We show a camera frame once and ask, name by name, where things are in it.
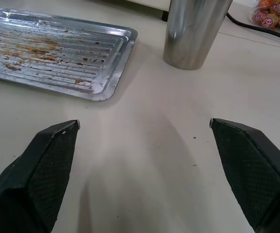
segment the white table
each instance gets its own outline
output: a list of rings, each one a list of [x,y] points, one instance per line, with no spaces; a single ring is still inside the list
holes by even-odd
[[[120,233],[252,233],[225,178],[209,120],[258,128],[280,148],[280,41],[225,19],[204,66],[179,70],[162,59],[161,12],[130,2],[47,1],[0,0],[0,6],[139,32],[108,101],[0,81],[0,173],[38,131],[81,122],[53,233],[116,233],[117,216]]]

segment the power cord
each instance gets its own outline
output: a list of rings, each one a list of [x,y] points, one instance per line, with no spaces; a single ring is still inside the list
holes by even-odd
[[[280,38],[280,33],[278,33],[278,32],[239,22],[238,20],[234,19],[229,13],[227,13],[226,16],[231,20],[231,22],[233,22],[234,24],[237,24],[241,27],[249,28],[249,29],[256,30],[256,31],[259,31],[262,33],[268,33],[268,34],[271,34],[271,35],[274,35],[274,36],[277,36]]]

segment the metal baking tray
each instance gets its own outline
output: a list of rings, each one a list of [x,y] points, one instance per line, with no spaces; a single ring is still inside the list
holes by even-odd
[[[107,100],[137,31],[0,8],[0,79],[88,100]]]

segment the stainless steel cup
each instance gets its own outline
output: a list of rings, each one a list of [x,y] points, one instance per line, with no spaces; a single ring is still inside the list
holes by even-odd
[[[171,0],[164,60],[180,69],[202,67],[232,0]]]

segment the tray rim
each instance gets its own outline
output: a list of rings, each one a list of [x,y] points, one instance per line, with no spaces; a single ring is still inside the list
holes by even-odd
[[[110,27],[110,28],[124,30],[126,32],[129,32],[130,37],[126,36],[128,38],[128,42],[126,44],[124,51],[122,52],[122,56],[121,56],[119,62],[117,63],[116,68],[113,70],[112,74],[109,76],[109,78],[108,78],[109,80],[106,83],[104,89],[99,93],[95,93],[95,94],[81,93],[78,91],[70,91],[69,89],[59,87],[59,86],[54,86],[54,85],[49,85],[49,86],[47,86],[47,88],[44,88],[41,85],[35,85],[35,84],[31,85],[29,83],[26,83],[26,82],[24,82],[25,79],[23,79],[23,78],[18,78],[18,81],[14,81],[14,80],[9,80],[9,79],[3,79],[0,77],[0,79],[6,80],[9,82],[20,83],[20,84],[24,84],[24,85],[28,85],[28,86],[32,86],[32,87],[36,87],[36,88],[42,88],[45,90],[54,91],[54,92],[58,92],[58,93],[66,94],[66,95],[71,95],[71,96],[83,98],[86,100],[104,101],[104,100],[108,100],[110,97],[112,97],[112,95],[114,94],[116,87],[119,83],[120,77],[122,76],[122,73],[126,67],[127,61],[130,57],[131,51],[135,44],[135,40],[138,36],[138,32],[135,29],[129,28],[129,27],[117,26],[117,25],[113,25],[113,24],[100,23],[100,22],[94,22],[94,21],[85,20],[85,19],[58,16],[58,15],[52,15],[52,14],[46,14],[46,13],[40,13],[40,12],[22,11],[22,10],[16,10],[16,9],[8,9],[8,8],[0,8],[0,11],[7,12],[7,13],[44,17],[44,18],[51,17],[51,18],[54,18],[57,20],[67,20],[67,21],[74,21],[74,22],[79,22],[79,23],[93,24],[96,26]]]

